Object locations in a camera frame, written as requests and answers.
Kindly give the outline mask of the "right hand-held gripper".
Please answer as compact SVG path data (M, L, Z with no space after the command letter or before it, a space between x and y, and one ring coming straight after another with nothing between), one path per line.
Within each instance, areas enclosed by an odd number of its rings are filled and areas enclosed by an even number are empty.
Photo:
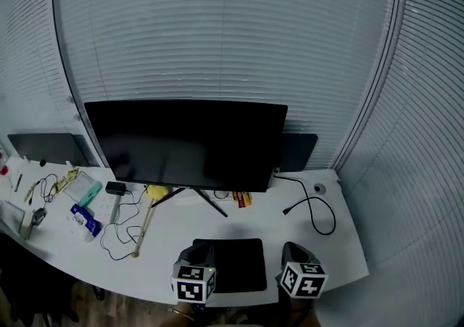
M282 249L277 286L292 299L318 299L326 287L328 271L309 250L287 241Z

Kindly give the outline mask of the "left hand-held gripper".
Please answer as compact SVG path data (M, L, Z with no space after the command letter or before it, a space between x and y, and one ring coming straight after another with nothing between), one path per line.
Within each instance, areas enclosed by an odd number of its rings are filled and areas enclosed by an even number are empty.
M212 244L193 244L173 265L172 289L178 302L206 305L215 290L217 271Z

